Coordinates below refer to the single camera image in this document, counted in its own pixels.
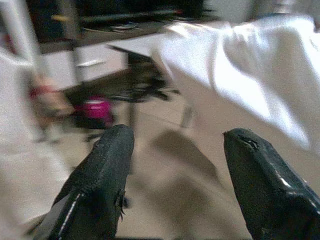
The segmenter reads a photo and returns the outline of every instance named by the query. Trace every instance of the white cloth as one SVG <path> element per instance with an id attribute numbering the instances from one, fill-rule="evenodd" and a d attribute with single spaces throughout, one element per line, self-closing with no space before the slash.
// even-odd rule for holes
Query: white cloth
<path id="1" fill-rule="evenodd" d="M 197 114 L 195 142 L 232 189 L 224 131 L 251 129 L 320 194 L 320 34 L 308 16 L 167 27 L 152 54 Z"/>
<path id="2" fill-rule="evenodd" d="M 17 240 L 50 210 L 69 170 L 46 143 L 35 142 L 24 87 L 31 66 L 0 50 L 0 240 Z"/>

